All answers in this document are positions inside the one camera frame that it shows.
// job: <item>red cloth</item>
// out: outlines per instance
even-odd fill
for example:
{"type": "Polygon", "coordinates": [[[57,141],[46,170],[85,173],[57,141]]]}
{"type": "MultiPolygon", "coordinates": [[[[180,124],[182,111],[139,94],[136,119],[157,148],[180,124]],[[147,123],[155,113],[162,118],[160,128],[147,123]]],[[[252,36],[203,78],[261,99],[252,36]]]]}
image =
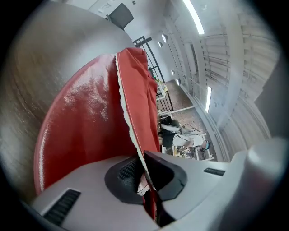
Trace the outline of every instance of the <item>red cloth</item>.
{"type": "MultiPolygon", "coordinates": [[[[138,142],[142,151],[157,151],[157,85],[149,77],[145,52],[130,48],[118,55],[138,142]]],[[[115,56],[102,55],[68,81],[45,117],[34,156],[36,192],[82,165],[136,154],[120,104],[115,56]]]]}

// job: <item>black railing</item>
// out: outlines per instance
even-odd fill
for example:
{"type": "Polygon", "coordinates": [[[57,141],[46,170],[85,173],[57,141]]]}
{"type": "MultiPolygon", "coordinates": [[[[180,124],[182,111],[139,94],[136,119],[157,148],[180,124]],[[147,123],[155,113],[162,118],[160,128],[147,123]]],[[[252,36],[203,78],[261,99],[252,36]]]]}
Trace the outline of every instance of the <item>black railing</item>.
{"type": "MultiPolygon", "coordinates": [[[[151,73],[152,77],[155,77],[155,79],[165,83],[161,69],[158,66],[158,62],[155,59],[155,56],[154,56],[154,54],[153,54],[153,52],[150,49],[150,46],[148,44],[148,41],[150,41],[150,40],[149,39],[147,40],[147,39],[145,39],[144,36],[142,36],[139,39],[135,40],[133,43],[135,44],[136,47],[142,47],[145,50],[146,55],[147,55],[148,60],[149,60],[148,69],[149,69],[149,72],[151,73]]],[[[161,97],[163,97],[161,93],[157,94],[157,99],[161,98],[161,97]]],[[[166,93],[165,98],[157,100],[157,108],[161,112],[168,111],[168,110],[173,111],[172,101],[171,101],[171,98],[170,98],[170,95],[168,92],[166,93]]]]}

